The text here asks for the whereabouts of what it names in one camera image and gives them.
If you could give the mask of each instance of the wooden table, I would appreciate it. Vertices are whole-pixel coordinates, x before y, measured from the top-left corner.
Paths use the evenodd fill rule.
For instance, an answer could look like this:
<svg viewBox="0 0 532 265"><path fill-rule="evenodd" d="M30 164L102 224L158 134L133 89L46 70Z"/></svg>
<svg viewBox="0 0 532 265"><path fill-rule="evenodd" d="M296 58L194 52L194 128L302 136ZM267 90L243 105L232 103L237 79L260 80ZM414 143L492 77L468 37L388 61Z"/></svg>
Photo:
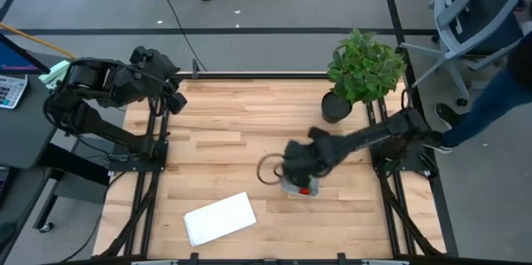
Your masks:
<svg viewBox="0 0 532 265"><path fill-rule="evenodd" d="M217 259L336 258L346 253L347 258L390 258L382 194L369 150L350 154L322 179L316 198L286 194L279 186L257 180L259 159L282 153L290 139L309 141L305 135L312 125L338 134L368 126L362 103L336 125L322 120L320 102L330 87L325 80L182 82L180 90L189 104L170 117L168 164L160 177L148 257L189 258L199 253L200 258ZM390 114L400 110L402 87L386 98ZM142 134L148 115L146 102L130 105L125 129ZM272 176L270 170L264 169L265 179ZM136 176L124 175L109 190L94 254L108 247L129 218ZM413 173L401 176L412 219L445 251L428 181ZM258 222L192 248L184 214L243 191ZM398 218L396 223L405 253ZM137 231L136 249L141 229Z"/></svg>

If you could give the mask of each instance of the white paper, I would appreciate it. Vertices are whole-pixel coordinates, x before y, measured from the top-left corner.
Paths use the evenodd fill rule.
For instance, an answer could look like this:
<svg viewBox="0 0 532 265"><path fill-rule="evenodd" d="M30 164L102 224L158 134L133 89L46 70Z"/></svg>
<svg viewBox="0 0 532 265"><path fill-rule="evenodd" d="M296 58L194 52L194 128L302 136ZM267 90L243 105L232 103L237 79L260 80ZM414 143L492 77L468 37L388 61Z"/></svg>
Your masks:
<svg viewBox="0 0 532 265"><path fill-rule="evenodd" d="M193 247L257 222L245 192L187 213L184 220Z"/></svg>

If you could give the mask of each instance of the person's leg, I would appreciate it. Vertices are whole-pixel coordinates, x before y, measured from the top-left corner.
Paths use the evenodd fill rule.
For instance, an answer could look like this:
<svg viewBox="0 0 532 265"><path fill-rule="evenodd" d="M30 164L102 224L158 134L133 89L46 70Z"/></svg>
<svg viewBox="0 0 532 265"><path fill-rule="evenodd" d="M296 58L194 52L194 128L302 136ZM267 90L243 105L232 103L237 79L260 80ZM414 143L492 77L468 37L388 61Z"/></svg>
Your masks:
<svg viewBox="0 0 532 265"><path fill-rule="evenodd" d="M471 111L458 125L441 136L441 143L448 148L480 133L516 106L532 102L532 90L519 84L507 69L501 70L473 102Z"/></svg>

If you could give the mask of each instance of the green leaves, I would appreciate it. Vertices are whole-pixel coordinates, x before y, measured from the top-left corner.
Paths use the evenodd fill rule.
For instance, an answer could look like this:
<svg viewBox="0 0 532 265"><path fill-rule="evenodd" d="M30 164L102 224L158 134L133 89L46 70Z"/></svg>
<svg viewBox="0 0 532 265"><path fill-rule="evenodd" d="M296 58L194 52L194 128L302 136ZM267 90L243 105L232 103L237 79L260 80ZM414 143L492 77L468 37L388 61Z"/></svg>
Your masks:
<svg viewBox="0 0 532 265"><path fill-rule="evenodd" d="M328 71L329 77L333 79L334 81L338 80L338 77L340 77L340 71L337 68L330 68Z"/></svg>
<svg viewBox="0 0 532 265"><path fill-rule="evenodd" d="M373 41L376 33L353 29L351 38L340 41L328 64L328 75L336 82L333 91L352 103L369 103L397 88L406 69L401 55Z"/></svg>

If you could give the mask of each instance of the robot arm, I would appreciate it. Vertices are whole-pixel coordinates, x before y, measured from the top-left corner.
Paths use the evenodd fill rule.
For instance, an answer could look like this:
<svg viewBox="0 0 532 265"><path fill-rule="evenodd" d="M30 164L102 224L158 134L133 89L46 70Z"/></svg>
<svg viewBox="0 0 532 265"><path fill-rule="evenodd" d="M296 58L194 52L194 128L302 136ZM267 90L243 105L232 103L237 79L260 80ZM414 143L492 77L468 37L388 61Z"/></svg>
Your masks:
<svg viewBox="0 0 532 265"><path fill-rule="evenodd" d="M73 61L62 83L48 97L44 112L57 128L73 135L92 133L131 153L150 157L155 140L152 135L133 135L104 121L86 100L95 99L103 107L121 107L150 98L177 114L186 99L177 92L179 81L170 77L180 69L157 50L137 47L130 65L120 61L82 58Z"/></svg>
<svg viewBox="0 0 532 265"><path fill-rule="evenodd" d="M330 135L313 127L308 132L308 137L314 140L312 144L288 142L281 165L283 178L299 188L307 188L312 177L326 176L350 153L393 136L411 140L420 131L426 131L426 127L425 121L412 108L350 135Z"/></svg>

